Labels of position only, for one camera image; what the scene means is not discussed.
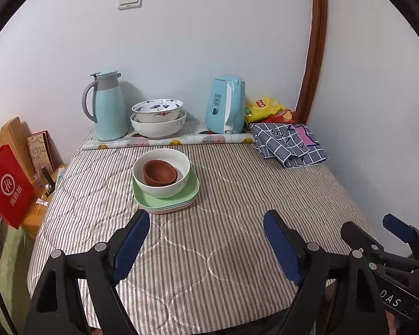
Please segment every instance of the white bowl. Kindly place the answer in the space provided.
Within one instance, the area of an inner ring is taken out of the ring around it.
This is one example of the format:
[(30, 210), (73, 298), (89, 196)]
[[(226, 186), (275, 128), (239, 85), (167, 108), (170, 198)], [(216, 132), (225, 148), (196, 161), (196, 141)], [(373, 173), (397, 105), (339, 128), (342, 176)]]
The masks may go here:
[(186, 120), (186, 111), (180, 110), (179, 116), (174, 121), (160, 123), (139, 122), (138, 113), (130, 116), (130, 121), (134, 130), (140, 135), (148, 138), (164, 138), (180, 131)]
[[(177, 170), (177, 181), (168, 186), (149, 186), (144, 181), (143, 165), (151, 160), (163, 160), (170, 163)], [(173, 149), (155, 149), (141, 155), (135, 161), (132, 175), (141, 190), (156, 198), (168, 198), (177, 194), (188, 182), (191, 164), (188, 157)]]
[(135, 104), (132, 111), (142, 123), (174, 121), (179, 116), (183, 102), (176, 99), (151, 99)]

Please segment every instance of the green plate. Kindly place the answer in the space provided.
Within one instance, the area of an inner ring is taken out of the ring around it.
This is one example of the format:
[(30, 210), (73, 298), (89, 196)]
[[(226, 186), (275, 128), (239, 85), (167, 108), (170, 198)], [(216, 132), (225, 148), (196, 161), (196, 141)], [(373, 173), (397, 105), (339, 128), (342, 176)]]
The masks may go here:
[(188, 182), (182, 190), (177, 194), (168, 198), (155, 198), (149, 194), (146, 194), (140, 187), (137, 185), (137, 182), (132, 177), (132, 188), (134, 190), (134, 196), (136, 201), (146, 209), (152, 210), (161, 210), (169, 209), (174, 206), (178, 206), (182, 203), (186, 203), (193, 199), (199, 192), (200, 182), (197, 178), (196, 173), (191, 168), (189, 170)]

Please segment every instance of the snack bag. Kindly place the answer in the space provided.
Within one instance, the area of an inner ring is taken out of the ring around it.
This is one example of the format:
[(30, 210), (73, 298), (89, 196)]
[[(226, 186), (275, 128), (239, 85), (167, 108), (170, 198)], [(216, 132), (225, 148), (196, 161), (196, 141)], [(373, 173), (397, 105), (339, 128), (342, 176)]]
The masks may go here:
[(261, 98), (260, 100), (247, 104), (245, 108), (245, 121), (247, 125), (261, 121), (262, 119), (275, 115), (280, 109), (285, 109), (285, 107), (275, 98)]
[(261, 123), (295, 123), (294, 114), (290, 109), (280, 109), (276, 115), (263, 119)]

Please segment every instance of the gray plaid towel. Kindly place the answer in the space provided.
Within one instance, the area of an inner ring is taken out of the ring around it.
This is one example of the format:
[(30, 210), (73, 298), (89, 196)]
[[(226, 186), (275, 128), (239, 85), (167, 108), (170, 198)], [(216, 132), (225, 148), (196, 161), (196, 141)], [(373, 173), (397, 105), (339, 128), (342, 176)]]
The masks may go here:
[(276, 157), (285, 168), (314, 165), (327, 155), (305, 125), (258, 123), (250, 125), (256, 149), (264, 159)]

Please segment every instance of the stacked plates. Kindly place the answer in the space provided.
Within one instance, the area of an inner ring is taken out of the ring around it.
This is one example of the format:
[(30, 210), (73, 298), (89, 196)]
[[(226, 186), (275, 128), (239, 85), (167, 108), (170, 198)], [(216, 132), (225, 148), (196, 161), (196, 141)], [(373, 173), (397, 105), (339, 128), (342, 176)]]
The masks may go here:
[(146, 194), (139, 188), (133, 177), (132, 188), (134, 190), (135, 200), (138, 202), (140, 208), (150, 214), (166, 214), (189, 207), (197, 198), (200, 182), (196, 173), (191, 168), (189, 170), (188, 182), (182, 190), (172, 197), (155, 198)]

